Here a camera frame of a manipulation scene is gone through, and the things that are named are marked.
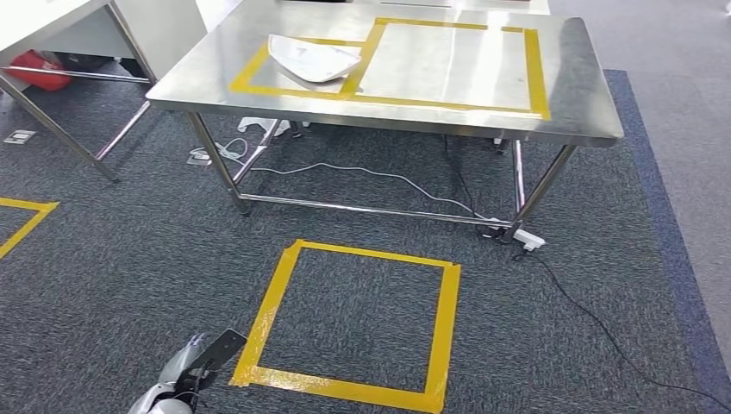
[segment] table leg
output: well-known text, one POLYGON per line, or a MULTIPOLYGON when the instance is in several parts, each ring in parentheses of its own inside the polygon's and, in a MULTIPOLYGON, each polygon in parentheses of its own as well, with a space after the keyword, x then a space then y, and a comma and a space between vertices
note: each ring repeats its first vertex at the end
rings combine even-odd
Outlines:
POLYGON ((88 73, 88 72, 74 72, 74 71, 55 71, 52 69, 37 69, 34 67, 23 67, 23 66, 4 66, 0 67, 4 71, 20 71, 20 72, 31 72, 31 73, 45 73, 48 75, 64 75, 72 78, 86 78, 94 80, 108 80, 110 82, 129 82, 132 84, 149 84, 150 79, 135 78, 133 76, 120 76, 120 75, 109 75, 106 73, 88 73))
POLYGON ((302 136, 302 124, 297 121, 290 121, 290 129, 292 130, 292 138, 300 138, 302 136))
POLYGON ((508 148, 508 145, 510 145, 510 141, 500 139, 500 142, 497 144, 497 148, 495 149, 495 152, 498 154, 505 154, 505 150, 508 148))
POLYGON ((238 185, 242 179, 244 179, 244 176, 247 175, 249 171, 253 168, 253 164, 256 162, 256 160, 259 159, 259 157, 266 151, 267 148, 269 148, 269 144, 272 142, 272 139, 274 139, 274 135, 277 133, 277 129, 279 129, 279 125, 282 123, 281 119, 275 120, 274 124, 264 133, 264 136, 261 137, 261 141, 259 142, 259 145, 256 146, 256 148, 253 149, 253 153, 249 158, 244 162, 244 165, 241 166, 241 169, 234 174, 234 184, 238 185))
POLYGON ((535 207, 543 199, 548 189, 551 188, 553 181, 561 174, 566 162, 572 157, 576 148, 575 145, 564 145, 561 148, 556 158, 553 159, 551 166, 543 173, 543 177, 540 178, 540 181, 530 193, 530 196, 528 196, 525 204, 515 214, 512 226, 503 234, 503 242, 510 242, 513 239, 513 235, 522 226, 525 217, 535 210, 535 207))
POLYGON ((122 128, 119 133, 112 138, 112 141, 107 142, 106 145, 102 147, 102 149, 99 150, 97 155, 95 155, 95 158, 97 160, 103 160, 106 158, 107 155, 109 155, 109 152, 111 152, 114 147, 116 147, 116 144, 118 144, 122 138, 124 138, 125 135, 127 135, 127 132, 129 132, 130 129, 137 123, 137 121, 142 118, 143 115, 145 115, 145 112, 150 109, 150 101, 145 101, 145 103, 142 104, 142 106, 137 110, 137 112, 132 116, 132 119, 127 122, 127 125, 122 128))
POLYGON ((119 10, 119 6, 116 5, 116 2, 112 1, 104 6, 104 8, 107 10, 107 13, 109 13, 109 16, 112 18, 112 22, 115 23, 117 31, 120 35, 122 35, 125 43, 127 43, 129 51, 137 60, 137 63, 142 68, 145 76, 150 79, 150 84, 155 85, 157 83, 157 78, 155 78, 153 69, 150 66, 150 63, 147 61, 145 54, 140 49, 140 44, 137 43, 137 40, 134 38, 134 36, 132 36, 132 31, 129 29, 127 21, 122 16, 122 12, 119 10))
POLYGON ((196 130, 198 140, 200 140, 201 144, 203 144, 203 147, 210 157, 211 163, 216 168, 219 175, 221 175, 223 183, 228 188, 228 193, 234 199, 236 206, 241 210, 242 214, 248 214, 251 209, 246 201, 239 198, 239 189, 236 186, 234 179, 231 177, 231 174, 228 172, 228 168, 226 167, 226 164, 224 164, 223 158, 221 158, 221 155, 218 153, 216 141, 214 141, 213 137, 210 135, 210 131, 208 130, 208 127, 206 127, 203 117, 197 112, 189 112, 188 117, 193 124, 193 128, 196 130))
POLYGON ((513 181, 515 184, 515 213, 520 212, 525 204, 525 188, 523 186, 523 159, 521 142, 512 141, 513 147, 513 181))
POLYGON ((43 126, 50 129, 56 136, 59 137, 67 146, 74 150, 84 160, 92 164, 104 175, 107 179, 117 182, 119 178, 116 173, 109 170, 101 161, 94 158, 93 155, 78 142, 74 141, 71 136, 61 128, 50 116, 46 115, 35 103, 33 103, 28 97, 25 96, 20 90, 15 88, 8 80, 3 76, 0 76, 0 89, 8 92, 8 94, 15 99, 26 111, 30 113, 38 122, 42 123, 43 126))

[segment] stainless steel table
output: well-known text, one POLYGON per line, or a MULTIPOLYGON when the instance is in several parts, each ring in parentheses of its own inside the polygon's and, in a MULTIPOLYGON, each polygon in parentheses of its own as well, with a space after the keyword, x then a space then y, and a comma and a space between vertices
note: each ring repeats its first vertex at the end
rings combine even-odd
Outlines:
MULTIPOLYGON (((37 42, 48 39, 61 30, 87 17, 91 13, 104 8, 112 18, 115 28, 127 43, 130 52, 137 59, 147 78, 105 75, 101 73, 84 73, 31 69, 18 66, 4 68, 25 72, 55 73, 78 78, 93 78, 115 82, 133 82, 153 84, 155 77, 137 41, 131 35, 127 22, 113 0, 20 0, 8 4, 0 4, 0 61, 9 61, 18 54, 34 48, 37 42)), ((117 181, 117 176, 103 163, 103 159, 116 146, 124 135, 150 108, 145 102, 122 130, 96 153, 92 154, 76 142, 58 123, 35 105, 28 97, 17 89, 0 71, 0 89, 8 92, 23 108, 30 112, 40 123, 50 129, 67 146, 81 158, 95 166, 105 177, 117 181)))
POLYGON ((182 110, 236 203, 247 200, 489 225, 508 240, 578 146, 609 147, 622 125, 584 22, 578 18, 416 6, 260 0, 242 3, 147 94, 182 110), (345 79, 313 85, 268 56, 269 34, 359 51, 345 79), (269 131, 233 174, 200 112, 468 135, 510 142, 515 215, 507 221, 243 194, 237 185, 267 149, 269 131), (560 150, 526 198, 521 141, 560 150))

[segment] white power strip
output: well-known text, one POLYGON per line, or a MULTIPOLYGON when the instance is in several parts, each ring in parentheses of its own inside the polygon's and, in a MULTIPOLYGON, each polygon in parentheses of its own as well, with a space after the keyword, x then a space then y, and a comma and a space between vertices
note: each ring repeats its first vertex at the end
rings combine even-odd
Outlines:
MULTIPOLYGON (((492 227, 488 226, 491 229, 497 230, 498 227, 492 227)), ((535 249, 543 246, 546 244, 546 241, 542 238, 540 238, 537 235, 534 235, 532 233, 528 233, 527 231, 523 229, 518 229, 518 231, 515 232, 513 235, 513 238, 518 240, 519 242, 523 243, 523 248, 526 249, 529 252, 534 251, 535 249)))

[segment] white cable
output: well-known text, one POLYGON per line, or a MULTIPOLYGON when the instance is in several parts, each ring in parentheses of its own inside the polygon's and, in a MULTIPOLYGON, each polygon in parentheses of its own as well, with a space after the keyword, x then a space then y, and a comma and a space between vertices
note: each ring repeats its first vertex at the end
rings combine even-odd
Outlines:
POLYGON ((174 396, 174 397, 173 397, 172 399, 176 399, 176 398, 180 397, 181 395, 185 395, 185 394, 193 394, 193 395, 195 395, 196 397, 198 397, 198 398, 201 398, 201 396, 199 395, 199 393, 198 393, 198 392, 195 392, 195 391, 183 391, 183 392, 179 392, 179 393, 178 393, 178 394, 177 394, 176 396, 174 396))
MULTIPOLYGON (((244 163, 239 160, 241 158, 244 158, 244 155, 246 155, 247 152, 249 151, 249 144, 248 144, 247 140, 245 140, 243 138, 234 138, 233 140, 229 141, 228 144, 226 144, 226 145, 221 145, 217 142, 216 147, 218 148, 218 153, 221 155, 221 157, 232 160, 232 161, 236 161, 239 164, 244 165, 244 163), (244 143, 244 151, 240 154, 235 153, 233 151, 229 151, 228 148, 231 147, 231 145, 233 145, 235 142, 238 142, 238 141, 241 141, 244 143)), ((191 155, 207 156, 208 152, 205 150, 205 148, 200 147, 200 148, 191 150, 191 155)))
POLYGON ((434 201, 441 201, 441 202, 444 202, 444 203, 452 203, 454 205, 458 205, 459 207, 462 207, 463 209, 471 212, 475 216, 477 216, 479 218, 482 218, 483 220, 487 220, 487 218, 485 218, 484 216, 481 216, 478 213, 472 211, 472 209, 470 209, 466 205, 460 203, 459 201, 450 200, 449 198, 439 198, 439 197, 435 197, 435 196, 429 194, 426 190, 424 190, 423 188, 421 188, 419 185, 415 184, 410 179, 407 179, 406 177, 403 177, 401 175, 396 175, 396 174, 387 174, 385 172, 375 172, 375 171, 371 171, 371 170, 369 170, 367 168, 361 168, 359 166, 332 166, 332 165, 326 164, 324 162, 318 162, 317 164, 313 164, 311 166, 306 166, 305 168, 299 168, 297 170, 291 170, 291 171, 286 171, 286 172, 272 170, 271 168, 252 168, 251 171, 267 171, 269 173, 276 173, 276 174, 280 174, 280 175, 288 175, 288 174, 293 174, 293 173, 299 173, 299 172, 302 172, 302 171, 307 171, 309 169, 315 168, 316 166, 326 166, 328 168, 333 168, 335 170, 347 170, 347 171, 358 170, 358 171, 363 171, 363 172, 366 172, 366 173, 369 173, 369 174, 373 174, 373 175, 379 175, 381 177, 391 177, 391 178, 394 178, 394 179, 402 179, 403 181, 406 181, 407 183, 409 183, 409 185, 411 185, 412 187, 414 187, 418 191, 420 191, 423 195, 425 195, 425 196, 433 199, 434 201))
MULTIPOLYGON (((243 158, 244 155, 247 154, 248 149, 249 149, 248 143, 247 143, 247 141, 245 139, 243 139, 243 138, 235 138, 235 139, 229 141, 228 144, 226 144, 226 145, 221 145, 221 144, 219 144, 217 142, 216 143, 216 147, 218 147, 218 153, 221 155, 221 157, 226 158, 226 159, 229 159, 229 160, 232 160, 232 161, 236 161, 239 164, 241 164, 242 166, 244 165, 244 163, 241 162, 240 159, 243 158), (244 152, 242 152, 240 154, 228 150, 228 148, 231 147, 231 144, 233 144, 233 143, 235 143, 237 141, 241 141, 241 142, 244 143, 244 152)), ((195 154, 207 155, 208 153, 206 153, 205 148, 202 148, 201 147, 201 148, 196 148, 196 149, 194 149, 194 150, 191 151, 191 155, 195 155, 195 154)), ((294 173, 299 173, 299 172, 301 173, 302 171, 310 170, 312 168, 315 168, 316 166, 326 166, 328 168, 333 168, 335 170, 345 170, 345 171, 354 171, 354 170, 357 170, 357 171, 363 171, 365 173, 369 173, 369 174, 372 174, 372 175, 378 175, 378 176, 381 176, 381 177, 391 177, 391 178, 394 178, 394 179, 401 179, 403 181, 406 181, 412 187, 416 188, 421 194, 423 194, 423 195, 425 195, 425 196, 433 199, 434 201, 441 201, 442 203, 451 203, 451 204, 454 204, 454 205, 458 205, 459 207, 462 207, 463 209, 469 211, 473 215, 475 215, 475 216, 477 216, 477 217, 479 217, 479 218, 481 218, 483 220, 488 220, 488 218, 486 218, 485 216, 481 216, 480 214, 478 214, 477 212, 473 211, 472 209, 470 209, 466 205, 460 203, 459 201, 451 200, 449 198, 439 198, 439 197, 435 197, 435 196, 429 194, 426 190, 424 190, 419 185, 417 185, 416 183, 414 183, 410 179, 407 179, 404 176, 396 175, 396 174, 387 174, 385 172, 375 172, 375 171, 371 171, 371 170, 369 170, 367 168, 362 168, 362 167, 359 167, 359 166, 333 166, 333 165, 330 165, 330 164, 327 164, 327 163, 324 163, 324 162, 318 162, 317 164, 313 164, 311 166, 306 166, 305 168, 298 168, 297 170, 284 171, 284 172, 277 171, 277 170, 272 170, 271 168, 252 168, 251 171, 266 171, 266 172, 269 172, 269 173, 275 173, 275 174, 279 174, 279 175, 289 175, 289 174, 294 174, 294 173)))

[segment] power cord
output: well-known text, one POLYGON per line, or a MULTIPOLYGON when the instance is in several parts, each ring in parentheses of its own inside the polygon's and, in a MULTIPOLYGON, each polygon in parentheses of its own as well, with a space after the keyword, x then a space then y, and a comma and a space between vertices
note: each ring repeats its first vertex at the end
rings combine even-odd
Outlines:
MULTIPOLYGON (((216 147, 218 148, 218 153, 221 155, 221 157, 226 158, 228 160, 238 162, 241 165, 244 165, 244 162, 241 161, 241 158, 243 158, 247 154, 248 144, 247 144, 246 140, 244 140, 243 138, 236 138, 236 139, 230 141, 226 145, 221 145, 217 142, 216 147), (242 141, 244 143, 244 151, 242 153, 236 153, 236 152, 229 150, 231 145, 237 141, 242 141)), ((191 155, 193 155, 193 154, 207 154, 207 153, 205 152, 205 148, 196 148, 191 151, 191 155)), ((421 188, 414 181, 411 181, 410 179, 407 179, 406 177, 404 177, 402 175, 388 174, 386 172, 376 172, 376 171, 372 171, 372 170, 369 170, 367 168, 363 168, 360 166, 334 166, 334 165, 328 164, 326 162, 318 162, 311 166, 306 166, 304 168, 298 168, 296 170, 290 170, 290 171, 278 171, 278 170, 274 170, 271 168, 252 168, 251 171, 263 171, 263 172, 275 173, 275 174, 279 174, 279 175, 289 175, 289 174, 294 174, 294 173, 299 173, 299 172, 301 173, 303 171, 311 170, 311 169, 319 167, 319 166, 325 166, 327 168, 332 168, 334 170, 342 170, 342 171, 362 171, 364 173, 369 173, 371 175, 376 175, 379 177, 390 177, 393 179, 401 179, 402 181, 406 182, 407 184, 409 184, 412 187, 414 187, 415 189, 417 189, 421 194, 423 194, 424 196, 426 196, 428 198, 431 198, 434 201, 457 205, 457 206, 461 207, 462 209, 465 209, 468 212, 470 212, 472 214, 472 216, 476 216, 476 217, 482 218, 484 220, 487 220, 487 218, 485 218, 485 216, 478 214, 477 212, 475 212, 472 209, 472 195, 469 196, 470 197, 470 207, 467 207, 466 205, 460 203, 459 201, 455 201, 455 200, 452 200, 449 198, 436 197, 436 196, 432 195, 431 193, 429 193, 428 191, 421 188)), ((466 189, 467 187, 465 185, 464 179, 462 179, 462 184, 463 184, 464 188, 466 189)))
MULTIPOLYGON (((459 170, 459 168, 457 168, 457 166, 454 165, 454 163, 452 162, 452 156, 449 154, 449 140, 447 139, 447 135, 446 134, 442 134, 441 137, 444 139, 444 156, 447 158, 447 164, 449 164, 449 166, 452 168, 452 171, 455 174, 457 174, 457 177, 459 178, 459 181, 461 181, 461 183, 462 183, 462 190, 465 191, 465 194, 467 195, 467 198, 470 200, 470 209, 469 209, 469 211, 472 212, 472 216, 473 217, 479 216, 480 218, 484 218, 483 216, 480 216, 479 214, 477 214, 477 213, 474 212, 475 211, 475 209, 474 209, 474 200, 472 198, 472 194, 470 193, 470 189, 467 186, 467 183, 465 182, 465 178, 462 176, 462 172, 459 170)), ((475 233, 477 233, 477 235, 479 237, 488 237, 488 238, 490 238, 489 235, 483 233, 480 230, 480 228, 479 228, 479 226, 477 224, 475 224, 475 233)))
MULTIPOLYGON (((201 391, 201 388, 200 388, 201 379, 203 378, 204 375, 206 375, 208 367, 210 367, 210 363, 211 363, 211 361, 206 361, 206 363, 203 364, 203 366, 200 368, 200 372, 196 375, 196 384, 193 386, 193 392, 192 392, 193 397, 191 399, 191 408, 193 409, 193 412, 196 411, 196 408, 198 407, 198 400, 200 399, 199 393, 201 391)), ((201 401, 201 404, 203 404, 203 406, 205 406, 205 403, 203 402, 203 400, 201 399, 200 401, 201 401)))
POLYGON ((651 377, 650 375, 648 375, 647 373, 645 373, 644 371, 640 370, 634 364, 634 362, 632 362, 632 360, 630 360, 629 357, 627 357, 627 354, 624 353, 624 351, 622 350, 622 348, 620 348, 620 346, 617 343, 616 339, 612 336, 611 333, 609 333, 609 329, 607 328, 607 325, 605 325, 604 322, 602 322, 601 319, 599 319, 596 315, 594 315, 590 310, 586 309, 579 302, 577 302, 576 300, 574 300, 574 298, 572 298, 566 292, 566 290, 564 289, 564 287, 559 283, 558 278, 556 278, 556 275, 553 273, 553 271, 548 266, 548 264, 545 261, 543 261, 543 259, 541 259, 540 257, 534 256, 534 255, 530 255, 527 252, 523 252, 523 253, 520 253, 520 254, 516 254, 516 255, 514 255, 511 258, 512 261, 521 261, 523 259, 535 260, 535 261, 537 261, 538 263, 540 263, 543 266, 543 268, 548 273, 551 281, 553 282, 554 285, 556 285, 556 287, 559 289, 559 291, 561 292, 561 294, 564 295, 564 297, 569 302, 571 302, 571 304, 573 304, 574 306, 576 306, 577 308, 579 308, 583 313, 585 313, 591 319, 594 320, 594 322, 599 326, 599 328, 601 328, 602 332, 607 336, 607 338, 609 338, 609 341, 612 342, 612 346, 614 346, 615 351, 621 356, 621 358, 623 360, 625 360, 629 364, 629 366, 632 367, 632 369, 638 375, 640 375, 640 377, 643 380, 645 380, 646 382, 649 382, 650 384, 654 384, 656 386, 661 386, 661 387, 664 387, 664 388, 671 388, 671 389, 675 389, 675 390, 682 390, 682 391, 687 391, 687 392, 693 392, 695 394, 698 394, 698 395, 704 396, 705 398, 709 398, 709 399, 713 400, 716 404, 718 404, 719 406, 723 407, 724 410, 726 410, 728 412, 731 412, 731 407, 729 407, 728 405, 725 405, 718 398, 714 397, 711 394, 708 394, 708 393, 703 392, 703 391, 694 390, 693 388, 688 388, 688 387, 685 387, 685 386, 672 386, 670 384, 665 384, 663 382, 659 382, 656 379, 654 379, 653 377, 651 377))
POLYGON ((208 405, 203 401, 203 398, 201 398, 201 396, 200 396, 200 394, 198 392, 194 392, 194 391, 183 391, 183 392, 179 392, 174 397, 172 397, 172 399, 178 399, 178 397, 180 397, 181 395, 185 395, 185 394, 192 394, 195 398, 197 398, 196 404, 199 402, 199 403, 201 403, 201 405, 203 407, 208 408, 208 405))
MULTIPOLYGON (((247 140, 243 138, 234 138, 233 140, 229 141, 226 145, 221 145, 218 142, 216 142, 216 147, 218 148, 218 153, 221 155, 221 157, 226 158, 228 160, 236 161, 241 165, 244 165, 243 162, 239 161, 241 158, 244 158, 244 155, 246 155, 249 152, 249 144, 247 140), (241 153, 235 153, 234 151, 229 150, 229 148, 234 145, 236 142, 243 142, 244 143, 244 150, 241 153)), ((205 148, 195 148, 192 149, 190 152, 191 155, 197 155, 198 157, 207 157, 208 152, 205 150, 205 148)))

